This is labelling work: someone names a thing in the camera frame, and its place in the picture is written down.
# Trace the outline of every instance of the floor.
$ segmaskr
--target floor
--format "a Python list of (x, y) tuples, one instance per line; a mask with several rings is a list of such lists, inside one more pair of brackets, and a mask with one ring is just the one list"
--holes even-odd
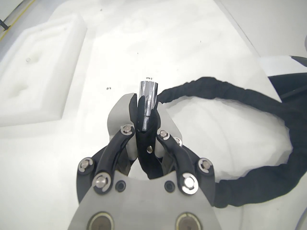
[[(0, 41), (0, 60), (26, 28), (68, 0), (36, 0)], [(307, 0), (214, 0), (256, 56), (307, 57)]]
[(307, 0), (215, 0), (260, 57), (307, 57)]

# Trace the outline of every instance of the white table surface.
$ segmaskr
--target white table surface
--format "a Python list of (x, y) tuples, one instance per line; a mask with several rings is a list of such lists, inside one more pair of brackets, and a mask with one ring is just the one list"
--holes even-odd
[[(108, 143), (107, 116), (125, 93), (152, 77), (158, 91), (214, 76), (279, 99), (250, 50), (213, 0), (71, 0), (51, 19), (80, 13), (88, 26), (63, 118), (1, 127), (0, 229), (67, 229), (78, 207), (79, 161)], [(209, 158), (216, 179), (285, 162), (283, 122), (239, 103), (180, 99), (168, 104), (183, 143)], [(135, 164), (131, 177), (144, 178)], [(289, 194), (216, 209), (223, 229), (294, 229), (307, 180)]]

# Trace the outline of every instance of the black fabric cable cover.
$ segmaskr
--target black fabric cable cover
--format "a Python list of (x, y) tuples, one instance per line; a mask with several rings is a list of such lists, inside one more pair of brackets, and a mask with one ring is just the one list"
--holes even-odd
[(262, 203), (290, 192), (307, 171), (307, 116), (286, 103), (280, 103), (257, 91), (246, 90), (212, 77), (202, 77), (164, 90), (158, 101), (169, 103), (182, 96), (205, 99), (231, 99), (283, 119), (289, 128), (292, 153), (287, 163), (253, 169), (237, 180), (216, 183), (214, 206), (242, 206)]

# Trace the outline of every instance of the yellow floor line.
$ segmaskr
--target yellow floor line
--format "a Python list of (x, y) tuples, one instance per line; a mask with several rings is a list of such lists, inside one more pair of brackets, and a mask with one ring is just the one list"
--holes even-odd
[(11, 26), (3, 33), (3, 35), (0, 37), (0, 41), (4, 38), (4, 36), (9, 32), (9, 30), (12, 28), (12, 26), (17, 22), (17, 20), (26, 12), (26, 10), (34, 3), (35, 0), (32, 0), (27, 7), (20, 13), (20, 15), (11, 23)]

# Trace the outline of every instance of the metal cylinder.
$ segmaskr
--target metal cylinder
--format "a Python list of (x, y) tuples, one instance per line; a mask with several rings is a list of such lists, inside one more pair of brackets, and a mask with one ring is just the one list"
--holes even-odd
[(157, 102), (158, 84), (154, 81), (141, 81), (138, 101), (138, 113), (142, 114), (141, 124), (138, 129), (147, 131), (151, 110)]

